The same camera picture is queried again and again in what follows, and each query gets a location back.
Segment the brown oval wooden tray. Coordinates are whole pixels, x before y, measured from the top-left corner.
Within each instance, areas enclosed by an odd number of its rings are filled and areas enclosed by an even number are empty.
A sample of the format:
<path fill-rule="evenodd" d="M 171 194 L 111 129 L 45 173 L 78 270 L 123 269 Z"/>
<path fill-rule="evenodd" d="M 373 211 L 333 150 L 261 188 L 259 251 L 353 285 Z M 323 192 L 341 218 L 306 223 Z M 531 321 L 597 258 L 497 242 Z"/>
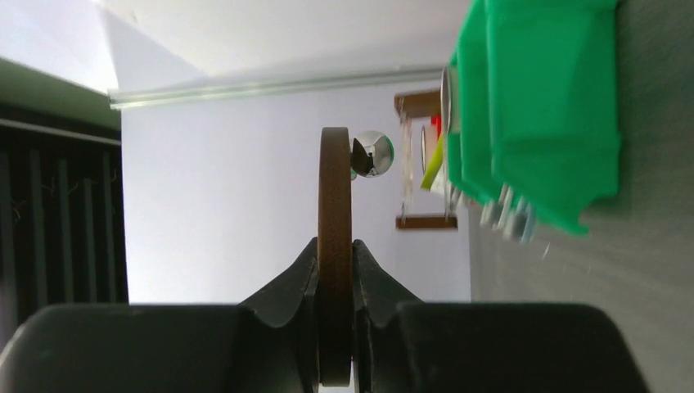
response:
<path fill-rule="evenodd" d="M 318 358 L 323 386 L 348 386 L 352 362 L 352 212 L 347 128 L 321 132 L 318 170 Z"/>

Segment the clear acrylic wooden rack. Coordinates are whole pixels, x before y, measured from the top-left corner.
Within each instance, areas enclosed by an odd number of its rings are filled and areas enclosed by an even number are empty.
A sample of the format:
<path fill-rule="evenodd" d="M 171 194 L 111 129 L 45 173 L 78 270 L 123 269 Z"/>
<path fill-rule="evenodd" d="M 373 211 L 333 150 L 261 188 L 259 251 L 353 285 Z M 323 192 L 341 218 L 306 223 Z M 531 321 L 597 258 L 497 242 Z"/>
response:
<path fill-rule="evenodd" d="M 431 190 L 420 189 L 423 177 L 422 143 L 436 140 L 441 119 L 441 90 L 429 89 L 394 96 L 394 109 L 399 117 L 402 165 L 402 205 L 395 218 L 395 227 L 400 231 L 444 231 L 458 229 L 456 192 L 445 178 L 444 163 Z M 443 197 L 444 209 L 439 213 L 415 213 L 412 208 L 417 192 L 433 192 Z"/>

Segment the shiny metal cup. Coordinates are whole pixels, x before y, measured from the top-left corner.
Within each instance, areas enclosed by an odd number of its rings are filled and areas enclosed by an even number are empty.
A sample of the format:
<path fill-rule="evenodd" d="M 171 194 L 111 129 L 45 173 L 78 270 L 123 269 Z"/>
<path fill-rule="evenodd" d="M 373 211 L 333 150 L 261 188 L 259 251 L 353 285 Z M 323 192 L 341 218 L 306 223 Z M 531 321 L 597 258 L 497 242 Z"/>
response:
<path fill-rule="evenodd" d="M 350 176 L 375 178 L 385 174 L 394 162 L 394 146 L 382 132 L 368 130 L 358 133 L 351 142 Z"/>

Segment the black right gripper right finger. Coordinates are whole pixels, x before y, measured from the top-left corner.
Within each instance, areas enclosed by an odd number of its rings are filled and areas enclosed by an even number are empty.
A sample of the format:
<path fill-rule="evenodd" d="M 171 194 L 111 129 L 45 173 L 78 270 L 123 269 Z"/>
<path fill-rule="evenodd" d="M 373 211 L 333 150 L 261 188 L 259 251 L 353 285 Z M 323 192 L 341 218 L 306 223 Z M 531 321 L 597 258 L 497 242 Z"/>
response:
<path fill-rule="evenodd" d="M 359 392 L 646 392 L 620 330 L 569 303 L 431 303 L 353 244 Z"/>

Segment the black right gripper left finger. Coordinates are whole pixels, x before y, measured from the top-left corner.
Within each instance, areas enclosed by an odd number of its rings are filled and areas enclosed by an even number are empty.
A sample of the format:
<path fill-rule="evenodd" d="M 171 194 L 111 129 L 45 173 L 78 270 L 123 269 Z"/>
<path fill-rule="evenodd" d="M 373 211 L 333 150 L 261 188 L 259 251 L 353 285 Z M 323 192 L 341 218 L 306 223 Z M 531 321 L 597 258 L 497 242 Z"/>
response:
<path fill-rule="evenodd" d="M 53 305 L 1 355 L 4 392 L 314 392 L 317 243 L 239 305 Z"/>

